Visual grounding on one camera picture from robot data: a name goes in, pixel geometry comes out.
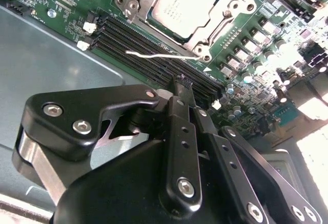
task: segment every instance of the motherboard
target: motherboard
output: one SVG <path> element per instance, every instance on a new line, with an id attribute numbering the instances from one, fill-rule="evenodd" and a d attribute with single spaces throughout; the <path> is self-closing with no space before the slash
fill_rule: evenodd
<path id="1" fill-rule="evenodd" d="M 155 89 L 193 83 L 214 124 L 263 135 L 328 64 L 328 0 L 2 0 Z"/>

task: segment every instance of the mounting screw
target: mounting screw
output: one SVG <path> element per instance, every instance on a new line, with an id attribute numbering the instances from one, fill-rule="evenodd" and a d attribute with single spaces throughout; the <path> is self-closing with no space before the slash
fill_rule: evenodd
<path id="1" fill-rule="evenodd" d="M 202 115 L 202 116 L 207 116 L 206 112 L 204 110 L 199 110 L 199 113 Z"/>
<path id="2" fill-rule="evenodd" d="M 247 210 L 249 214 L 258 222 L 262 223 L 264 220 L 263 214 L 260 209 L 253 203 L 248 203 Z"/>
<path id="3" fill-rule="evenodd" d="M 312 219 L 312 221 L 314 221 L 314 222 L 317 222 L 318 221 L 318 219 L 315 216 L 315 214 L 308 207 L 304 207 L 304 210 L 307 213 L 307 215 L 309 216 L 309 218 Z"/>
<path id="4" fill-rule="evenodd" d="M 48 15 L 50 18 L 56 18 L 56 16 L 57 16 L 57 12 L 56 12 L 55 10 L 53 10 L 53 9 L 49 9 L 49 10 L 47 11 L 47 15 Z"/>
<path id="5" fill-rule="evenodd" d="M 195 189 L 193 185 L 186 179 L 181 179 L 178 182 L 179 191 L 188 198 L 191 198 L 195 195 Z"/>
<path id="6" fill-rule="evenodd" d="M 250 113 L 250 114 L 255 114 L 255 108 L 254 107 L 250 107 L 249 109 L 248 109 L 248 112 Z"/>
<path id="7" fill-rule="evenodd" d="M 43 107 L 43 112 L 46 115 L 58 117 L 63 113 L 63 110 L 58 105 L 46 105 Z"/>
<path id="8" fill-rule="evenodd" d="M 136 2 L 136 1 L 130 1 L 130 2 L 129 2 L 129 7 L 130 7 L 132 10 L 135 10 L 135 9 L 138 9 L 139 4 L 138 4 L 138 2 Z"/>
<path id="9" fill-rule="evenodd" d="M 180 99 L 178 99 L 176 102 L 177 102 L 178 104 L 182 105 L 182 106 L 185 105 L 184 102 L 182 102 Z"/>
<path id="10" fill-rule="evenodd" d="M 236 137 L 236 134 L 234 131 L 232 131 L 231 129 L 228 129 L 228 133 L 233 136 L 233 137 Z"/>
<path id="11" fill-rule="evenodd" d="M 303 213 L 295 206 L 292 206 L 292 211 L 294 212 L 295 216 L 300 220 L 300 221 L 305 221 L 305 216 Z"/>
<path id="12" fill-rule="evenodd" d="M 73 130 L 79 134 L 86 135 L 91 132 L 91 125 L 85 120 L 77 120 L 73 123 Z"/>
<path id="13" fill-rule="evenodd" d="M 151 91 L 147 91 L 146 94 L 147 94 L 148 97 L 154 97 L 155 96 L 155 94 L 152 93 Z"/>

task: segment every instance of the gray metal panel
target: gray metal panel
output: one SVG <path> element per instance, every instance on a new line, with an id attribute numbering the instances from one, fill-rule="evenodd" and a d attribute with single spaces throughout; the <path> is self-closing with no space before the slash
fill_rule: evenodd
<path id="1" fill-rule="evenodd" d="M 19 123 L 28 97 L 36 93 L 138 84 L 92 53 L 30 18 L 23 19 L 0 7 L 0 192 L 49 209 L 47 192 L 19 175 L 11 163 Z M 102 164 L 145 140 L 103 147 L 92 156 Z"/>

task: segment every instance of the cpu socket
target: cpu socket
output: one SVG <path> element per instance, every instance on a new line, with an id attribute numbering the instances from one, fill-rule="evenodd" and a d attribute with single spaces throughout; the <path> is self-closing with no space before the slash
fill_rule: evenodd
<path id="1" fill-rule="evenodd" d="M 210 62 L 210 48 L 241 14 L 256 11 L 254 0 L 115 0 L 129 23 L 181 56 Z"/>

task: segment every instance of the screw hole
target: screw hole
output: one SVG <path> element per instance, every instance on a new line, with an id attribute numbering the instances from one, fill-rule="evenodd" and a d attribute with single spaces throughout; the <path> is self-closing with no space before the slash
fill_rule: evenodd
<path id="1" fill-rule="evenodd" d="M 247 5 L 248 11 L 252 11 L 253 9 L 254 9 L 254 5 L 252 5 L 252 4 Z"/>
<path id="2" fill-rule="evenodd" d="M 117 0 L 117 3 L 118 3 L 119 5 L 121 5 L 121 4 L 123 4 L 123 0 Z"/>
<path id="3" fill-rule="evenodd" d="M 256 216 L 259 216 L 260 213 L 257 211 L 257 210 L 253 210 L 253 213 L 256 215 Z"/>
<path id="4" fill-rule="evenodd" d="M 186 141 L 182 141 L 181 144 L 183 145 L 183 147 L 185 147 L 186 149 L 189 148 L 189 144 Z"/>
<path id="5" fill-rule="evenodd" d="M 235 165 L 232 161 L 230 162 L 230 166 L 231 166 L 233 169 L 237 169 L 237 165 Z"/>
<path id="6" fill-rule="evenodd" d="M 226 147 L 226 146 L 222 146 L 222 148 L 223 148 L 225 151 L 229 151 L 229 148 Z"/>
<path id="7" fill-rule="evenodd" d="M 189 133 L 189 130 L 188 130 L 186 127 L 182 127 L 182 130 L 183 130 L 185 133 Z"/>

